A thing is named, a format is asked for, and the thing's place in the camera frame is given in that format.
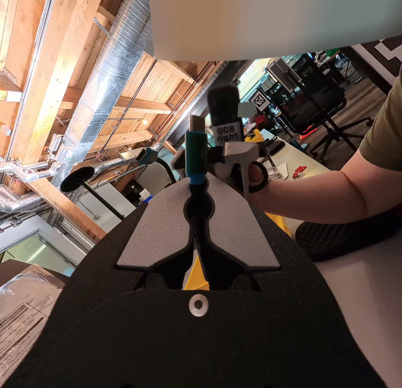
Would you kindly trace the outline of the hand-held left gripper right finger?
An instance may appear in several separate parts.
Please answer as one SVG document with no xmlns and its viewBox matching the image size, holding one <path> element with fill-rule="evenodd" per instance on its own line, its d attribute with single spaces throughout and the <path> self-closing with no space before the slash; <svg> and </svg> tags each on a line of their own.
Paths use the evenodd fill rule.
<svg viewBox="0 0 402 388">
<path fill-rule="evenodd" d="M 212 174 L 206 176 L 211 213 L 205 221 L 204 270 L 211 290 L 228 290 L 239 275 L 280 269 L 248 202 Z"/>
</svg>

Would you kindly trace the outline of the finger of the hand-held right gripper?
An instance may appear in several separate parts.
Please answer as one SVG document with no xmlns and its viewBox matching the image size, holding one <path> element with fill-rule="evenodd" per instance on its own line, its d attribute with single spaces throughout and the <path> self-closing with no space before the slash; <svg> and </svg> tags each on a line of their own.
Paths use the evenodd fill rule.
<svg viewBox="0 0 402 388">
<path fill-rule="evenodd" d="M 185 149 L 180 149 L 176 152 L 171 160 L 171 169 L 175 170 L 180 179 L 186 178 L 186 171 L 185 171 Z"/>
</svg>

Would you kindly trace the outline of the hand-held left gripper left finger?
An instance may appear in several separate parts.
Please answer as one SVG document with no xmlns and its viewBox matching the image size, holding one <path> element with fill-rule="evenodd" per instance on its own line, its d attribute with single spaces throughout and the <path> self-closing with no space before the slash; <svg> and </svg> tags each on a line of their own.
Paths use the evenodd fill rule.
<svg viewBox="0 0 402 388">
<path fill-rule="evenodd" d="M 169 289 L 181 290 L 193 261 L 193 232 L 186 209 L 189 178 L 159 192 L 146 205 L 116 266 L 159 273 Z"/>
</svg>

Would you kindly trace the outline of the yellow plastic bin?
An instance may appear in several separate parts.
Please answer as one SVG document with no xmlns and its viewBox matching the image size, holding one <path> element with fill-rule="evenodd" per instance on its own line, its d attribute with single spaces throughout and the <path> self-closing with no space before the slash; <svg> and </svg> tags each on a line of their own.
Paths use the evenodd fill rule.
<svg viewBox="0 0 402 388">
<path fill-rule="evenodd" d="M 292 238 L 291 231 L 284 217 L 265 213 L 281 230 Z M 201 262 L 197 251 L 194 251 L 194 261 L 192 267 L 186 272 L 183 290 L 209 290 L 209 283 L 204 277 Z"/>
</svg>

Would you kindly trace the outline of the person's right hand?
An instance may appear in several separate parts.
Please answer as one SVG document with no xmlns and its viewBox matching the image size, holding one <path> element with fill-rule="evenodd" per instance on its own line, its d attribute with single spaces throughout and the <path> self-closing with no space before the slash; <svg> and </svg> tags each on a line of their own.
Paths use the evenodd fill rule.
<svg viewBox="0 0 402 388">
<path fill-rule="evenodd" d="M 271 180 L 256 193 L 246 199 L 266 213 L 292 219 L 302 219 L 299 204 L 307 196 L 305 186 L 300 181 Z"/>
</svg>

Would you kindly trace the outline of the printed square marker sign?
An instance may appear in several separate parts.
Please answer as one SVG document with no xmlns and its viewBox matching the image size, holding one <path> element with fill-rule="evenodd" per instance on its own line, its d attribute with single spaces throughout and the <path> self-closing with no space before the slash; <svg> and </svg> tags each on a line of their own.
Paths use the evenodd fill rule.
<svg viewBox="0 0 402 388">
<path fill-rule="evenodd" d="M 266 96 L 264 91 L 261 91 L 260 89 L 257 89 L 255 93 L 249 98 L 249 102 L 254 103 L 256 109 L 261 112 L 263 112 L 271 105 L 271 101 L 269 100 L 269 98 Z"/>
</svg>

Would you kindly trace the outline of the white desktop stand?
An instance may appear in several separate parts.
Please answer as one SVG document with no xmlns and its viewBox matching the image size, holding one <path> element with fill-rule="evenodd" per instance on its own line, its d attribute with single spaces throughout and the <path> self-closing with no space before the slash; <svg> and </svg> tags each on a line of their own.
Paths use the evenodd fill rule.
<svg viewBox="0 0 402 388">
<path fill-rule="evenodd" d="M 261 163 L 264 165 L 265 169 L 268 172 L 269 180 L 287 179 L 287 164 L 284 162 L 280 164 L 279 167 L 277 167 L 273 161 L 273 156 L 285 148 L 285 142 L 280 139 L 274 138 L 264 140 L 263 144 L 266 148 L 267 154 L 261 160 Z"/>
</svg>

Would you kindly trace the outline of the black pole stand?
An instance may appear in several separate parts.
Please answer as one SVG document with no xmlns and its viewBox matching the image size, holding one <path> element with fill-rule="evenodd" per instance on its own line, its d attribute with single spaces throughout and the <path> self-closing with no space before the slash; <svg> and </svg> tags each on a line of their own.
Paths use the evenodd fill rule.
<svg viewBox="0 0 402 388">
<path fill-rule="evenodd" d="M 84 166 L 80 169 L 69 174 L 60 184 L 60 191 L 63 193 L 73 192 L 80 187 L 85 188 L 91 195 L 93 195 L 100 203 L 102 203 L 109 211 L 111 211 L 118 219 L 123 220 L 124 215 L 120 214 L 118 210 L 112 207 L 106 200 L 104 200 L 95 190 L 93 190 L 87 183 L 89 179 L 94 176 L 95 168 L 93 166 Z"/>
</svg>

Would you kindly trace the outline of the wooden beam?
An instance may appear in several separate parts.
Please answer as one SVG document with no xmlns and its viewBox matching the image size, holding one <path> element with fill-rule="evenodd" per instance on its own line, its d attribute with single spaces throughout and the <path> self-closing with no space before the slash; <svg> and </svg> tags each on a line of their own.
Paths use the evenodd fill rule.
<svg viewBox="0 0 402 388">
<path fill-rule="evenodd" d="M 98 224 L 90 219 L 47 179 L 42 178 L 24 183 L 95 242 L 99 242 L 106 236 L 107 233 Z"/>
</svg>

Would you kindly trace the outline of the black quilted wrist rest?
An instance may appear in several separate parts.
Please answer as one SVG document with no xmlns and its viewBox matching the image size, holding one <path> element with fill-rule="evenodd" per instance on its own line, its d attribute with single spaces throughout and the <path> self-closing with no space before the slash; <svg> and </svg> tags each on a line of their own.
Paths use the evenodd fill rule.
<svg viewBox="0 0 402 388">
<path fill-rule="evenodd" d="M 303 222 L 295 241 L 313 262 L 323 262 L 387 240 L 401 227 L 401 215 L 393 209 L 347 224 Z"/>
</svg>

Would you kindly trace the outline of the insulated silver pipes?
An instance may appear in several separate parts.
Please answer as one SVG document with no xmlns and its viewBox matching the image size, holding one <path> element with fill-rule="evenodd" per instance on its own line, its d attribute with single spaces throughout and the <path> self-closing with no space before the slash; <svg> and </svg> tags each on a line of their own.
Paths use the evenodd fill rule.
<svg viewBox="0 0 402 388">
<path fill-rule="evenodd" d="M 7 162 L 0 158 L 0 172 L 15 176 L 19 181 L 30 183 L 39 179 L 53 177 L 56 175 L 61 162 L 53 161 L 50 168 L 45 170 L 49 162 L 39 162 L 32 165 L 22 165 L 19 162 Z M 36 193 L 17 195 L 8 186 L 0 185 L 0 210 L 7 214 L 28 212 L 36 210 L 43 199 Z"/>
</svg>

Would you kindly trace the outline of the instruction sheet in plastic sleeve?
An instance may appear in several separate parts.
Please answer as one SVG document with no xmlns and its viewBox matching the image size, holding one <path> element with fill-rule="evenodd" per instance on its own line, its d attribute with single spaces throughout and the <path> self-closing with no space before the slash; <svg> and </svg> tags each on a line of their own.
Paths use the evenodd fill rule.
<svg viewBox="0 0 402 388">
<path fill-rule="evenodd" d="M 0 386 L 41 334 L 65 283 L 29 265 L 0 289 Z"/>
</svg>

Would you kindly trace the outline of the olive green shirt sleeve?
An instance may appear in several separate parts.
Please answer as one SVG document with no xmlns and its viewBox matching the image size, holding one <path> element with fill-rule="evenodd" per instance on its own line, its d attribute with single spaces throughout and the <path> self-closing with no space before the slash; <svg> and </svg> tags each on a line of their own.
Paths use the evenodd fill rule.
<svg viewBox="0 0 402 388">
<path fill-rule="evenodd" d="M 402 171 L 402 70 L 359 146 L 361 156 L 386 170 Z"/>
</svg>

